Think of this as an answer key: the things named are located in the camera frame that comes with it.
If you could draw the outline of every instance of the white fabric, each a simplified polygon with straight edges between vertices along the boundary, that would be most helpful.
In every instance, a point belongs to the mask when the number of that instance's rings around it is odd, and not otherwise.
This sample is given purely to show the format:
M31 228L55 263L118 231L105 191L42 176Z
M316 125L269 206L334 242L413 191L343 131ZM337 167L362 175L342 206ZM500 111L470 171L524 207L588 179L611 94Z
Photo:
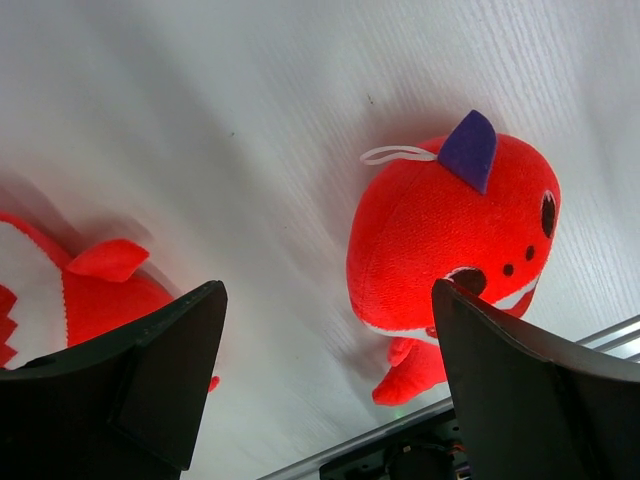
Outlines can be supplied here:
M561 180L529 319L572 339L640 311L636 0L6 0L0 207L79 249L226 282L222 377L186 479L247 480L446 395L377 408L388 339L351 314L359 156L468 111Z
M16 328L6 342L16 354L6 368L67 346L60 269L29 237L4 222L0 222L0 285L16 296L8 315Z

